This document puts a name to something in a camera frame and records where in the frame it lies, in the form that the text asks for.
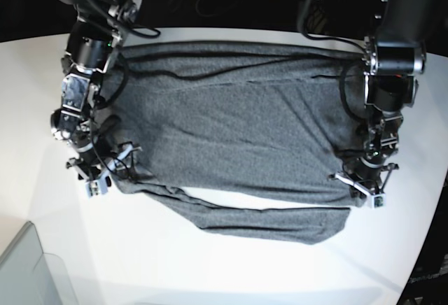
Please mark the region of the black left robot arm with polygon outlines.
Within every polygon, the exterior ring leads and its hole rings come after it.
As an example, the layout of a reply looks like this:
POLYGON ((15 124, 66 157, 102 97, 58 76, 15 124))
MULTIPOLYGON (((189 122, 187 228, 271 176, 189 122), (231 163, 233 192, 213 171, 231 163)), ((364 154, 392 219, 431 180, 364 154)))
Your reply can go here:
POLYGON ((375 33, 365 38, 365 117, 349 107, 346 78, 355 67, 344 67, 339 77, 339 96, 346 114, 358 123, 360 150, 338 150, 343 165, 330 176, 349 186, 353 198, 384 203, 387 181, 399 166, 388 161, 398 151, 402 109, 412 106, 417 92, 416 76, 426 68, 426 39, 442 17, 447 0, 387 0, 384 16, 375 33))

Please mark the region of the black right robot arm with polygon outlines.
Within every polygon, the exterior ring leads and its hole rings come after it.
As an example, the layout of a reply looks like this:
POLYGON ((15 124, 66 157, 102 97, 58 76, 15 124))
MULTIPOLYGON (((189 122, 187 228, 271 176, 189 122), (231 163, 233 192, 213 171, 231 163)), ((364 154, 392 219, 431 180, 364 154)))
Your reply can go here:
POLYGON ((124 90, 129 68, 122 48, 131 34, 142 0, 59 0, 72 5, 76 22, 62 58, 61 105, 50 117, 52 135, 76 153, 67 163, 89 188, 108 187, 111 176, 127 172, 124 159, 132 144, 113 149, 106 134, 115 115, 96 123, 95 115, 124 90))

